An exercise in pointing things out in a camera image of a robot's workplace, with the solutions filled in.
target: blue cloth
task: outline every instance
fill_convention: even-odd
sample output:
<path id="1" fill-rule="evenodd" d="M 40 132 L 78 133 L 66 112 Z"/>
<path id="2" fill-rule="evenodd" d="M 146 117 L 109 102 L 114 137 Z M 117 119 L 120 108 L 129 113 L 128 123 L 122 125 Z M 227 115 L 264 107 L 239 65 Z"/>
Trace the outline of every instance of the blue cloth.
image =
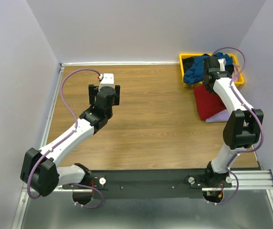
<path id="1" fill-rule="evenodd" d="M 218 59 L 224 58 L 226 60 L 226 65 L 233 64 L 232 57 L 229 57 L 228 54 L 223 54 L 218 52 L 214 54 L 214 56 L 218 57 Z M 183 77 L 183 82 L 187 83 L 191 86 L 194 83 L 198 83 L 203 80 L 204 70 L 203 70 L 203 60 L 208 58 L 209 56 L 195 56 L 194 64 L 188 69 Z"/>

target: dark red fabric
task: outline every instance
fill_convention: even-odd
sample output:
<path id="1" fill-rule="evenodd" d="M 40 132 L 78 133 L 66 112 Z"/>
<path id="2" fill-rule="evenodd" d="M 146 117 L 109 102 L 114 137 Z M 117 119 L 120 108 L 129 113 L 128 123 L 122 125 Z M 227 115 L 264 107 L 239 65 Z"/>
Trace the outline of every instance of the dark red fabric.
<path id="1" fill-rule="evenodd" d="M 221 98 L 210 94 L 204 85 L 194 88 L 194 95 L 199 117 L 203 121 L 226 109 Z"/>

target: white wall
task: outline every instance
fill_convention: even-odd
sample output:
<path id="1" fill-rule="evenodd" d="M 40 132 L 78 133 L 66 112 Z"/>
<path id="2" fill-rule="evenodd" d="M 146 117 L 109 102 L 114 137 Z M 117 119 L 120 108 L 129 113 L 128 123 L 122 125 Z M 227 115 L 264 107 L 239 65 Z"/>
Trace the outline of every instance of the white wall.
<path id="1" fill-rule="evenodd" d="M 60 62 L 178 61 L 238 47 L 265 0 L 27 0 Z"/>
<path id="2" fill-rule="evenodd" d="M 0 229 L 11 228 L 25 152 L 38 147 L 59 64 L 25 0 L 0 0 Z"/>
<path id="3" fill-rule="evenodd" d="M 240 45 L 246 55 L 246 84 L 241 93 L 264 111 L 265 140 L 257 156 L 273 172 L 273 0 L 267 0 Z"/>

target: wooden table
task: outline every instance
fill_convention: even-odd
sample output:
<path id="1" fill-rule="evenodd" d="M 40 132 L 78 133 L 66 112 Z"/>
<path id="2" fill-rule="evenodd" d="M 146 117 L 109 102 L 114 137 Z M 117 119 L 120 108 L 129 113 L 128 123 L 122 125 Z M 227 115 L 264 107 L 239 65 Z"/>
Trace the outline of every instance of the wooden table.
<path id="1" fill-rule="evenodd" d="M 67 66 L 63 77 L 79 69 Z M 193 90 L 184 88 L 179 65 L 92 66 L 113 73 L 121 85 L 120 105 L 95 136 L 81 143 L 62 166 L 89 169 L 203 168 L 219 152 L 225 123 L 200 120 Z M 89 107 L 88 84 L 97 75 L 82 71 L 67 80 L 64 97 L 77 116 Z M 74 119 L 57 98 L 48 143 Z M 254 153 L 242 154 L 234 167 L 257 167 Z"/>

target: yellow plastic basket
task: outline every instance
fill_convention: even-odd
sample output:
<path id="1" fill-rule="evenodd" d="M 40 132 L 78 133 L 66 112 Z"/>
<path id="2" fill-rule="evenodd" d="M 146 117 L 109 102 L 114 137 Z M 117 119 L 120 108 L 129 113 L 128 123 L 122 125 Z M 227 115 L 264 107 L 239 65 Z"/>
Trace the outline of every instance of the yellow plastic basket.
<path id="1" fill-rule="evenodd" d="M 200 54 L 200 53 L 182 53 L 179 55 L 179 61 L 180 61 L 180 67 L 181 67 L 181 73 L 182 73 L 182 82 L 183 82 L 183 77 L 184 77 L 184 70 L 183 70 L 183 63 L 182 63 L 182 59 L 185 59 L 185 58 L 189 58 L 191 56 L 202 56 L 203 54 Z M 229 56 L 231 56 L 233 58 L 233 63 L 236 63 L 236 64 L 239 64 L 238 63 L 238 60 L 237 60 L 237 57 L 234 55 L 234 54 L 228 54 Z M 243 78 L 243 75 L 242 73 L 239 75 L 239 78 L 236 82 L 234 82 L 236 87 L 240 86 L 240 85 L 243 85 L 245 83 L 245 80 Z M 190 87 L 198 87 L 202 85 L 202 82 L 199 82 L 199 83 L 195 83 L 195 84 L 192 84 Z M 183 82 L 183 86 L 184 87 L 188 87 L 188 85 L 186 83 Z"/>

